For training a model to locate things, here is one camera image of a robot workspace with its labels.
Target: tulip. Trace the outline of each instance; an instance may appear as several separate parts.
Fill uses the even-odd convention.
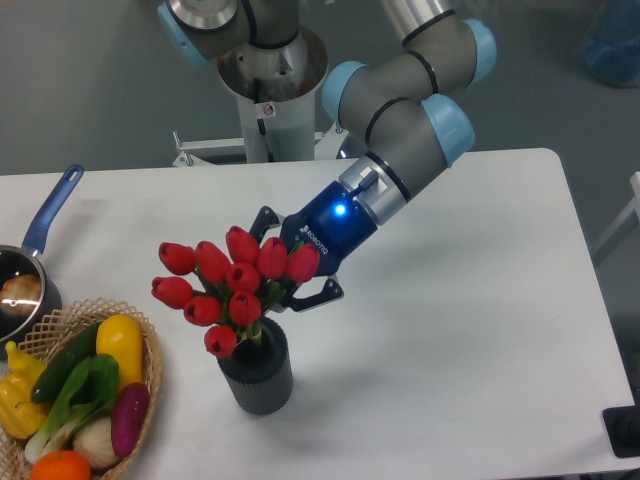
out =
[[[200,327],[208,327],[216,323],[221,312],[220,302],[208,295],[193,297],[184,306],[184,318]]]
[[[163,242],[158,251],[160,261],[174,275],[186,275],[196,268],[196,256],[191,247]]]
[[[289,253],[279,237],[271,237],[264,242],[258,255],[258,272],[269,280],[277,280],[287,271]]]
[[[305,243],[289,257],[287,276],[296,283],[308,282],[318,271],[319,265],[320,252],[310,243]]]
[[[151,282],[151,295],[168,307],[180,310],[193,297],[193,287],[181,277],[156,277]]]
[[[234,263],[227,270],[227,285],[233,292],[245,290],[254,293],[260,286],[262,277],[253,265],[248,263]]]
[[[196,247],[196,261],[204,278],[211,283],[224,280],[231,262],[227,256],[211,242],[200,242]]]
[[[255,265],[260,253],[258,241],[240,227],[231,227],[225,237],[231,259],[236,263]]]
[[[229,301],[229,316],[238,325],[251,325],[261,314],[260,300],[251,292],[236,292]]]
[[[216,357],[228,357],[236,348],[236,334],[226,325],[215,325],[204,334],[204,345]]]

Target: black vase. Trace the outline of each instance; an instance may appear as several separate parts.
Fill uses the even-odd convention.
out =
[[[240,343],[218,365],[238,405],[254,415],[269,415],[282,408],[293,389],[289,345],[282,328],[267,317],[260,319],[262,344]]]

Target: yellow squash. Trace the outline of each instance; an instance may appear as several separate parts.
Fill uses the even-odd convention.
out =
[[[31,403],[32,388],[33,382],[21,373],[0,380],[0,425],[12,437],[31,437],[47,419],[47,406]]]
[[[98,328],[96,353],[106,353],[120,366],[118,392],[134,382],[144,382],[143,340],[137,322],[126,315],[113,315]]]
[[[18,349],[16,342],[8,342],[5,350],[7,351],[7,363],[11,373],[21,373],[33,383],[36,383],[40,374],[47,368],[37,358]]]

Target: cooking pot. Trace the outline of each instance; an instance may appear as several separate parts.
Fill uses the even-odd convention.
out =
[[[7,342],[21,342],[43,316],[62,307],[60,292],[38,257],[51,222],[83,173],[80,165],[64,172],[31,221],[21,247],[0,245],[0,360],[7,358]]]

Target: gray wall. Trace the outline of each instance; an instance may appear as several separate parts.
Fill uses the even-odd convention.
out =
[[[159,0],[0,0],[0,174],[169,166],[171,137],[240,136],[233,99],[214,65],[190,68],[156,19]],[[493,30],[490,77],[454,99],[476,150],[548,147],[560,155],[592,244],[629,201],[640,170],[640,89],[584,71],[579,45],[595,0],[459,1]],[[331,66],[382,62],[400,51],[378,2],[302,2],[303,22]],[[318,108],[318,130],[329,119]],[[640,348],[640,233],[598,269],[625,348]]]

